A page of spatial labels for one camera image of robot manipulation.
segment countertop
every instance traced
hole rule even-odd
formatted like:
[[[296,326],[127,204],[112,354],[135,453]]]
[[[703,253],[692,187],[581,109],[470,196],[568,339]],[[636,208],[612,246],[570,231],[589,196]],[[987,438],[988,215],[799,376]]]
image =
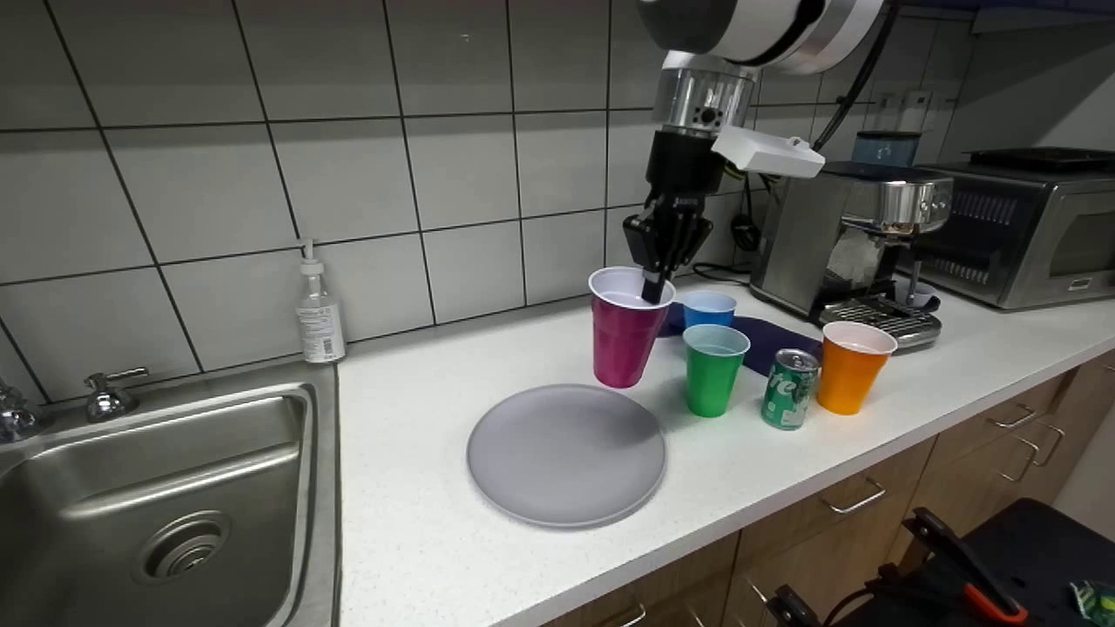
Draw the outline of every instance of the countertop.
[[[717,290],[744,318],[817,334],[739,287]],[[597,384],[589,298],[361,346],[343,361],[343,627],[562,618],[1115,347],[1115,298],[994,314],[944,296],[941,322],[941,343],[895,354],[859,416],[813,406],[800,431],[760,420],[767,380],[748,369],[724,419],[686,416],[683,347],[663,339],[643,380],[624,389],[669,427],[663,490],[581,534],[494,511],[465,449],[501,398]]]

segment can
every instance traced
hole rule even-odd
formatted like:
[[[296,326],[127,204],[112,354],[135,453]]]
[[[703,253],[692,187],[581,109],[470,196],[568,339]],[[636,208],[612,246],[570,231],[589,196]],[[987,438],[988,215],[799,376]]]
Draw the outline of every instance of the can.
[[[763,393],[763,420],[772,427],[800,427],[817,380],[817,354],[799,347],[772,352]]]

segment stainless steel sink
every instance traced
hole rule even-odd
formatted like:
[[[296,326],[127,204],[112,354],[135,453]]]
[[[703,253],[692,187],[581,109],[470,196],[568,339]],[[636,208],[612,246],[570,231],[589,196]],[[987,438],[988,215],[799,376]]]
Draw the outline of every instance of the stainless steel sink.
[[[336,373],[274,367],[141,402],[0,447],[0,624],[336,624]]]

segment coffee machine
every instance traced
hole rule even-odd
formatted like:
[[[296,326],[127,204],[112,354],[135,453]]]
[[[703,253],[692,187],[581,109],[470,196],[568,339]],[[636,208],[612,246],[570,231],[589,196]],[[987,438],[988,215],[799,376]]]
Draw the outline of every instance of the coffee machine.
[[[919,167],[829,163],[813,182],[772,187],[753,293],[817,323],[866,322],[900,352],[941,334],[915,298],[915,238],[944,225],[952,177]]]

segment orange cup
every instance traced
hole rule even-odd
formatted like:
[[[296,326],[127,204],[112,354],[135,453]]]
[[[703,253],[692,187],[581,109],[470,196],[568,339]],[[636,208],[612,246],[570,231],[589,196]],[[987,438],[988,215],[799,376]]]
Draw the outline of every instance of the orange cup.
[[[821,384],[817,402],[832,416],[856,416],[876,388],[877,369],[900,343],[871,323],[832,322],[821,326]]]

